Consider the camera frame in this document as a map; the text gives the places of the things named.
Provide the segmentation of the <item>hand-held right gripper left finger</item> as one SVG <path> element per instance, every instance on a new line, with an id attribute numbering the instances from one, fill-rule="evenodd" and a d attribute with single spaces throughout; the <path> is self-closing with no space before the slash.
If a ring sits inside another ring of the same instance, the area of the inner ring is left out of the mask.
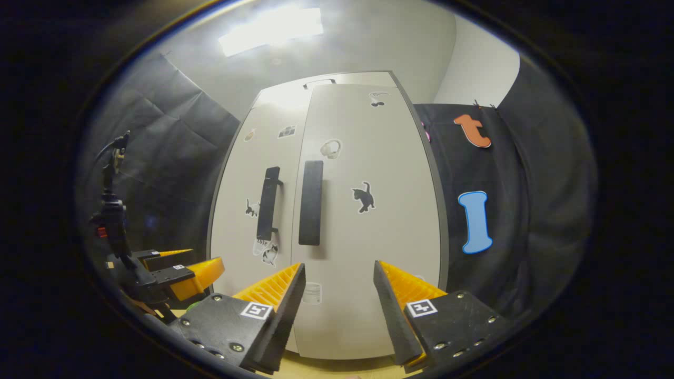
<path id="1" fill-rule="evenodd" d="M 235 295 L 210 295 L 172 321 L 168 334 L 200 359 L 272 375 L 280 369 L 305 285 L 305 264 L 294 264 Z"/>

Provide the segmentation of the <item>white cabinet door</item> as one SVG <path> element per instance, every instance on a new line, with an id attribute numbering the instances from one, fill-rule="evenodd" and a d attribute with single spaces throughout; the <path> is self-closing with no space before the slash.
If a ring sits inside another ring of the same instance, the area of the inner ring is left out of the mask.
<path id="1" fill-rule="evenodd" d="M 230 148 L 214 203 L 210 254 L 221 257 L 225 273 L 214 290 L 235 295 L 293 264 L 293 214 L 306 114 L 311 95 L 260 93 Z M 279 166 L 270 241 L 256 237 L 263 178 Z"/>
<path id="2" fill-rule="evenodd" d="M 373 283 L 384 261 L 440 283 L 440 216 L 427 142 L 398 88 L 323 84 L 311 94 L 296 186 L 293 262 L 305 264 L 297 353 L 358 360 L 394 352 Z M 321 239 L 299 245 L 306 161 L 323 161 Z"/>

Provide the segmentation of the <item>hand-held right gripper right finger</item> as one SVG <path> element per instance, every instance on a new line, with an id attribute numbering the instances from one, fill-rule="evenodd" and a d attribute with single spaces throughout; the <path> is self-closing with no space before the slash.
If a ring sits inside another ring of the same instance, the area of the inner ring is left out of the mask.
<path id="1" fill-rule="evenodd" d="M 445 292 L 384 261 L 373 283 L 394 348 L 405 372 L 453 372 L 506 339 L 512 322 L 469 291 Z"/>

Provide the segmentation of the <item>white shoe cabinet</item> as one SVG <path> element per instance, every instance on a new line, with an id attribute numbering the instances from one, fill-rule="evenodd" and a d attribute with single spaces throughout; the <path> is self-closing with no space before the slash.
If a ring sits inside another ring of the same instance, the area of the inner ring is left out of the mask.
<path id="1" fill-rule="evenodd" d="M 293 80 L 287 83 L 271 86 L 269 88 L 262 89 L 258 95 L 255 97 L 255 99 L 259 96 L 260 93 L 263 94 L 283 94 L 283 93 L 297 93 L 301 89 L 304 91 L 308 91 L 310 95 L 312 95 L 313 89 L 318 86 L 318 85 L 323 85 L 323 84 L 356 84 L 356 85 L 366 85 L 366 86 L 382 86 L 385 88 L 398 88 L 402 96 L 406 99 L 409 108 L 411 109 L 412 112 L 412 117 L 415 120 L 415 123 L 417 124 L 418 130 L 421 134 L 426 139 L 426 146 L 424 147 L 427 155 L 428 155 L 428 162 L 429 166 L 432 171 L 432 177 L 433 177 L 433 183 L 435 185 L 435 192 L 436 192 L 436 197 L 437 197 L 437 204 L 439 208 L 439 216 L 440 216 L 440 232 L 441 232 L 441 266 L 440 266 L 440 283 L 436 286 L 443 288 L 446 283 L 447 283 L 447 274 L 444 272 L 444 269 L 447 268 L 448 265 L 448 233 L 447 233 L 447 225 L 448 225 L 448 219 L 447 219 L 447 213 L 445 210 L 445 201 L 443 199 L 443 192 L 441 189 L 441 183 L 440 183 L 440 174 L 438 172 L 437 164 L 435 161 L 435 158 L 432 156 L 432 151 L 431 151 L 431 146 L 428 141 L 428 137 L 426 136 L 426 133 L 424 132 L 423 125 L 421 123 L 421 120 L 417 114 L 417 112 L 414 110 L 413 103 L 411 102 L 411 99 L 407 95 L 407 92 L 403 88 L 401 81 L 397 79 L 397 77 L 391 72 L 391 71 L 370 71 L 370 72 L 352 72 L 352 73 L 337 73 L 337 74 L 326 74 L 326 75 L 316 75 L 313 77 L 308 77 L 304 79 L 297 79 Z M 233 143 L 238 135 L 239 128 L 241 127 L 241 124 L 239 125 L 236 134 L 234 135 L 234 140 L 231 144 L 230 148 L 233 146 Z M 220 182 L 221 183 L 221 177 L 222 177 L 222 171 L 226 163 L 226 159 L 229 153 L 229 150 L 226 154 L 226 158 L 224 160 L 224 163 L 221 168 L 221 174 L 220 174 Z M 214 195 L 213 198 L 213 203 L 212 203 L 212 209 L 211 209 L 211 214 L 210 214 L 210 225 L 209 225 L 209 255 L 212 257 L 211 252 L 210 252 L 210 244 L 211 244 L 211 225 L 212 225 L 212 218 L 214 214 L 214 203 L 215 199 L 217 196 L 217 192 L 219 191 L 219 185 L 216 187 L 216 194 Z M 295 343 L 295 338 L 294 338 L 294 328 L 293 331 L 291 332 L 291 336 L 289 338 L 289 342 L 287 344 L 287 348 L 290 351 L 294 351 L 297 353 L 296 350 L 296 343 Z"/>

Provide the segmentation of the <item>black backdrop cloth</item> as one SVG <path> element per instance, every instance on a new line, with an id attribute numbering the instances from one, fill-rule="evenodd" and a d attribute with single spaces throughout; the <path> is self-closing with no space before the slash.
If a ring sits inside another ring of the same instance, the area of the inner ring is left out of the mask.
<path id="1" fill-rule="evenodd" d="M 527 58 L 499 106 L 416 104 L 440 172 L 445 290 L 510 319 L 546 309 L 587 249 L 599 176 L 587 128 Z"/>
<path id="2" fill-rule="evenodd" d="M 75 219 L 98 273 L 113 260 L 91 217 L 101 206 L 98 153 L 130 133 L 113 192 L 127 209 L 133 251 L 181 251 L 183 264 L 207 259 L 216 182 L 239 120 L 165 57 L 138 62 L 105 94 L 87 121 L 75 168 Z"/>

